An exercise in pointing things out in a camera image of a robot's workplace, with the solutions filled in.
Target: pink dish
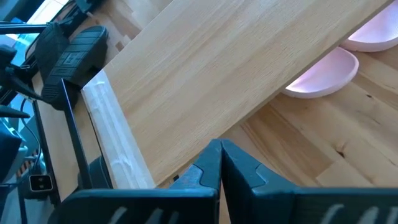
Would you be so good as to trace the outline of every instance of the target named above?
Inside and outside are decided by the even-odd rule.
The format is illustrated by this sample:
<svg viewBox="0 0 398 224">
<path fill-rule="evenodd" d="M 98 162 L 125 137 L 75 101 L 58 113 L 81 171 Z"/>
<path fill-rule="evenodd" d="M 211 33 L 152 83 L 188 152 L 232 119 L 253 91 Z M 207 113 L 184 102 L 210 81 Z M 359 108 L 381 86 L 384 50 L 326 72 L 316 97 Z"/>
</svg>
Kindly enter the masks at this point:
<svg viewBox="0 0 398 224">
<path fill-rule="evenodd" d="M 363 25 L 341 47 L 360 52 L 378 52 L 398 45 L 398 1 L 394 1 Z"/>
<path fill-rule="evenodd" d="M 357 74 L 358 67 L 358 59 L 338 47 L 286 87 L 283 93 L 305 99 L 329 95 L 347 85 Z"/>
</svg>

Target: pink bowl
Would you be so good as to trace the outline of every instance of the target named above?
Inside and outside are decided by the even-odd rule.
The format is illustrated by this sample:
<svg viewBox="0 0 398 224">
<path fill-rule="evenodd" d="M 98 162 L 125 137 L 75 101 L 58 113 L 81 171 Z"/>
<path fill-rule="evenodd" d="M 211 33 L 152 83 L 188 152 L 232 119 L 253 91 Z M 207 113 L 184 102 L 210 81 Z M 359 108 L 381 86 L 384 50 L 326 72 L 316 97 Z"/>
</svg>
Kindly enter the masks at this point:
<svg viewBox="0 0 398 224">
<path fill-rule="evenodd" d="M 338 47 L 292 82 L 283 93 L 296 98 L 316 98 L 336 92 L 358 72 L 358 59 Z"/>
<path fill-rule="evenodd" d="M 394 1 L 341 44 L 347 50 L 378 52 L 398 45 L 398 1 Z"/>
</svg>

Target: workbench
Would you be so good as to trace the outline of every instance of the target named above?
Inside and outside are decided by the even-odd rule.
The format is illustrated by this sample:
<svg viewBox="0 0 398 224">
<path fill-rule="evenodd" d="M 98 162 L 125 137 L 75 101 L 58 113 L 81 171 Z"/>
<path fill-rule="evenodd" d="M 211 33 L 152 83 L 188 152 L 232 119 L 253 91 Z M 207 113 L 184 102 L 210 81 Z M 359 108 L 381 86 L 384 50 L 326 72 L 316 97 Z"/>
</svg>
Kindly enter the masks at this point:
<svg viewBox="0 0 398 224">
<path fill-rule="evenodd" d="M 107 0 L 76 31 L 105 26 L 109 30 L 107 62 L 140 32 L 142 21 L 150 21 L 137 22 L 129 2 Z M 314 100 L 277 95 L 222 136 L 299 185 L 397 187 L 398 48 L 355 55 L 359 74 L 339 92 Z M 39 74 L 32 83 L 40 93 Z M 79 172 L 72 141 L 62 111 L 42 102 L 39 110 L 63 200 L 76 189 Z M 83 100 L 78 101 L 74 115 L 91 162 L 101 155 L 101 147 Z"/>
</svg>

